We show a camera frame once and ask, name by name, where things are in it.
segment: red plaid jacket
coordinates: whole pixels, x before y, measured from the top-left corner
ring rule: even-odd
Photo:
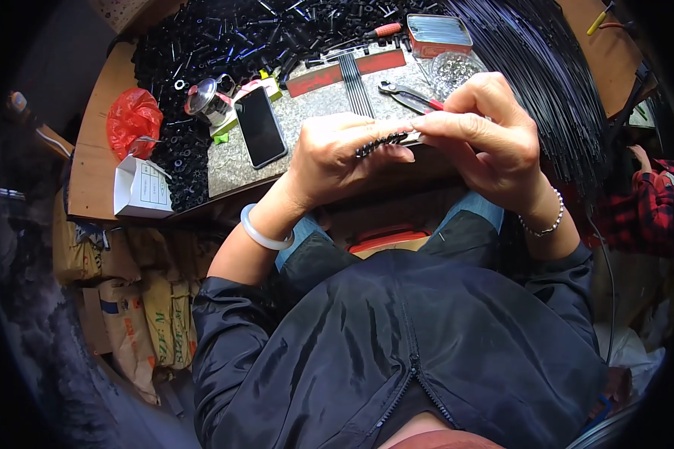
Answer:
[[[626,253],[674,256],[674,161],[654,159],[652,173],[636,175],[631,195],[612,195],[597,203],[596,225],[610,248]]]

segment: hand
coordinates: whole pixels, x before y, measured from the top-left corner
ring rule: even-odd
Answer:
[[[644,151],[644,148],[641,148],[641,146],[639,145],[633,145],[628,148],[632,150],[632,153],[634,153],[634,156],[642,165],[642,172],[644,173],[651,172],[651,162],[649,162],[649,157],[647,156],[647,152]]]
[[[539,168],[537,125],[501,73],[469,78],[444,102],[444,112],[412,125],[451,159],[469,188],[498,206],[526,216],[554,196]]]
[[[402,145],[383,145],[368,157],[355,157],[355,149],[401,131],[412,131],[408,120],[375,121],[353,113],[307,119],[283,176],[285,191],[309,211],[344,198],[389,163],[414,162],[411,150]]]

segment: smartphone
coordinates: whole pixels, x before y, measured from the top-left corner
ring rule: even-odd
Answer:
[[[252,167],[262,168],[288,153],[288,146],[264,87],[258,87],[235,102],[235,112]]]

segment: pliers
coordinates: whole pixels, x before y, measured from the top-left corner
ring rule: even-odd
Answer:
[[[406,85],[382,81],[378,85],[378,88],[380,94],[391,95],[396,102],[403,104],[416,113],[421,113],[423,115],[434,111],[444,110],[444,105],[439,101],[427,98]]]

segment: black jacket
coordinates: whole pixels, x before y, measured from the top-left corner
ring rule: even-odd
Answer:
[[[606,382],[591,252],[491,270],[383,251],[317,285],[279,324],[264,293],[209,278],[193,305],[195,426],[208,448],[371,448],[408,382],[507,448],[563,448]]]

